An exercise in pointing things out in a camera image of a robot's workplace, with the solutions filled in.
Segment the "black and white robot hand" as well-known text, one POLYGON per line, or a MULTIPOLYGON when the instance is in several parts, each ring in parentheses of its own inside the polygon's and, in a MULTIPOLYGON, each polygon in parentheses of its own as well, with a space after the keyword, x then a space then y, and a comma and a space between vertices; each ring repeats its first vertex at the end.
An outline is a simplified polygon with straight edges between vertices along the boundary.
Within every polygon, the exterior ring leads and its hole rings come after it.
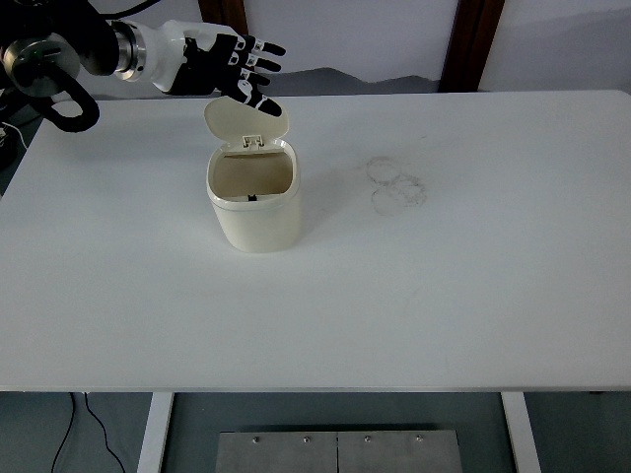
POLYGON ((218 92, 239 103, 278 117, 282 108, 260 89, 270 84, 261 70, 278 72, 285 49, 232 28, 207 23, 167 21, 144 28, 146 65, 141 78, 173 96, 207 96, 218 92))

